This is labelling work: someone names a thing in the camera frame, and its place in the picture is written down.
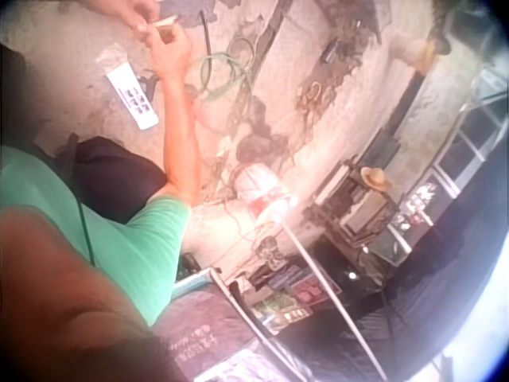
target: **concrete floor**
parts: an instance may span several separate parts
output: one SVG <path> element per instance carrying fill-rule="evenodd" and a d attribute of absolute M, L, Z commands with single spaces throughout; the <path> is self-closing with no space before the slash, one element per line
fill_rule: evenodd
<path fill-rule="evenodd" d="M 295 165 L 285 167 L 282 181 L 300 201 L 289 216 L 289 223 L 303 242 L 310 243 L 320 234 L 300 227 L 301 211 L 309 204 L 314 190 L 340 159 L 365 150 L 412 76 L 411 69 L 389 58 L 392 31 L 400 28 L 415 37 L 426 37 L 432 23 L 431 2 L 391 0 L 393 21 L 383 31 L 383 43 L 378 45 L 373 36 L 363 55 L 363 65 L 344 79 L 334 104 L 313 128 L 313 139 L 295 153 Z M 216 2 L 218 21 L 210 25 L 214 51 L 227 48 L 241 21 L 257 14 L 268 21 L 277 1 L 242 3 L 228 9 Z M 188 32 L 194 43 L 194 57 L 204 56 L 203 30 L 198 27 Z M 299 119 L 293 116 L 297 90 L 317 62 L 329 34 L 324 15 L 313 0 L 293 1 L 254 84 L 254 94 L 267 106 L 266 120 L 277 132 L 294 137 L 301 133 Z M 38 113 L 44 120 L 44 129 L 38 142 L 46 150 L 54 150 L 74 131 L 81 138 L 102 135 L 118 139 L 127 149 L 161 166 L 164 121 L 160 87 L 153 105 L 161 122 L 140 131 L 95 64 L 95 58 L 117 42 L 127 51 L 134 71 L 147 74 L 150 63 L 146 48 L 133 39 L 127 28 L 77 4 L 62 10 L 55 2 L 18 2 L 2 13 L 0 39 L 23 53 L 37 74 L 37 85 L 30 93 L 33 102 L 42 106 Z M 196 68 L 189 78 L 196 81 Z M 221 74 L 214 80 L 221 82 Z M 225 130 L 235 95 L 236 90 L 218 102 L 204 105 L 204 113 L 215 130 Z M 222 137 L 202 126 L 196 129 L 207 183 L 211 177 L 207 163 L 214 160 Z M 242 201 L 229 202 L 227 208 L 237 221 L 225 213 L 221 204 L 201 205 L 193 211 L 184 250 L 193 252 L 203 267 L 221 267 L 224 278 L 231 279 L 262 263 L 252 254 L 255 244 L 238 235 L 238 224 L 249 239 L 259 241 L 270 232 L 278 235 L 285 253 L 293 252 L 292 244 L 284 234 L 279 235 L 278 228 L 256 230 Z"/>

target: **green t-shirt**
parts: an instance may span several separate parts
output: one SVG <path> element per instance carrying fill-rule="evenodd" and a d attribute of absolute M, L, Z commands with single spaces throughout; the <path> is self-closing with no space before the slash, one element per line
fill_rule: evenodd
<path fill-rule="evenodd" d="M 2 147 L 0 206 L 38 209 L 90 262 L 76 198 L 39 159 Z M 171 197 L 150 201 L 128 224 L 84 206 L 95 266 L 117 283 L 148 325 L 169 303 L 190 208 Z"/>

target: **hand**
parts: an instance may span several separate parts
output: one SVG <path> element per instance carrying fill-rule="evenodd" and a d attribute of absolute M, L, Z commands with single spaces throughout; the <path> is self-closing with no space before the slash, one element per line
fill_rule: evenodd
<path fill-rule="evenodd" d="M 183 85 L 191 58 L 191 39 L 178 24 L 172 25 L 173 38 L 168 44 L 163 42 L 161 34 L 154 26 L 148 25 L 147 32 L 153 70 L 161 80 L 176 81 Z"/>
<path fill-rule="evenodd" d="M 156 0 L 83 0 L 93 10 L 119 18 L 130 28 L 144 33 L 147 22 L 159 19 Z"/>

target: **sleeve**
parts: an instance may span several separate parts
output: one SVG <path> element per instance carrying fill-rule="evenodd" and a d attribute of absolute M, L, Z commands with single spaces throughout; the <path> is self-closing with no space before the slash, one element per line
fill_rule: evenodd
<path fill-rule="evenodd" d="M 127 225 L 115 225 L 115 242 L 99 259 L 99 267 L 130 297 L 148 325 L 171 298 L 190 214 L 181 201 L 158 197 Z"/>

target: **white pole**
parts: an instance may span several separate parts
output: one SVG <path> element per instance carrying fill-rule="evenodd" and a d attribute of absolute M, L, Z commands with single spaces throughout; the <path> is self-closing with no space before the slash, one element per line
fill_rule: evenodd
<path fill-rule="evenodd" d="M 311 255 L 302 247 L 302 244 L 299 242 L 297 237 L 289 230 L 288 226 L 284 221 L 281 220 L 282 227 L 285 229 L 286 233 L 290 237 L 290 239 L 295 243 L 295 246 L 301 253 L 302 257 L 304 257 L 304 260 L 309 265 L 315 276 L 318 278 L 318 281 L 320 281 L 320 284 L 325 288 L 325 291 L 327 292 L 328 296 L 331 298 L 331 300 L 334 302 L 334 305 L 336 305 L 336 308 L 339 310 L 339 312 L 343 315 L 344 320 L 347 322 L 348 326 L 350 326 L 350 329 L 352 329 L 352 332 L 357 337 L 357 340 L 360 342 L 361 346 L 363 347 L 364 351 L 367 353 L 367 356 L 373 363 L 373 365 L 376 368 L 376 371 L 379 372 L 380 376 L 382 377 L 382 380 L 387 381 L 387 376 L 385 375 L 385 372 L 382 369 L 382 366 L 380 366 L 380 363 L 375 357 L 375 354 L 371 351 L 368 344 L 364 340 L 362 334 L 357 329 L 356 324 L 354 321 L 350 318 L 348 315 L 348 312 L 344 308 L 343 304 L 341 304 L 341 301 L 337 298 L 336 294 L 334 293 L 334 290 L 332 290 L 331 286 L 327 282 L 327 279 L 322 275 L 320 272 L 320 269 L 315 264 L 313 258 Z"/>

